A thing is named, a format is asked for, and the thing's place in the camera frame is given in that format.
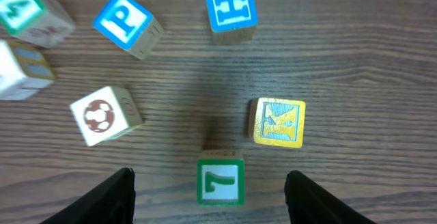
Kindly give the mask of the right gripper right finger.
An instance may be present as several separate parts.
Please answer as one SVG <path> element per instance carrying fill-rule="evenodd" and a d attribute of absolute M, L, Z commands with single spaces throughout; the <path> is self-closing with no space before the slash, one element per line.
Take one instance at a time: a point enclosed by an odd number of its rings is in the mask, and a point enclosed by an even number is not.
<path fill-rule="evenodd" d="M 300 171 L 287 174 L 284 192 L 291 224 L 375 224 Z"/>

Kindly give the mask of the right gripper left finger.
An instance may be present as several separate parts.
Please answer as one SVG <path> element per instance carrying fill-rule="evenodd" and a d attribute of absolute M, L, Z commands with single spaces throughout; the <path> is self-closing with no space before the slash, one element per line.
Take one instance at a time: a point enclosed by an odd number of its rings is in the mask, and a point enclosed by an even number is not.
<path fill-rule="evenodd" d="M 41 224 L 132 224 L 135 199 L 135 173 L 125 167 Z"/>

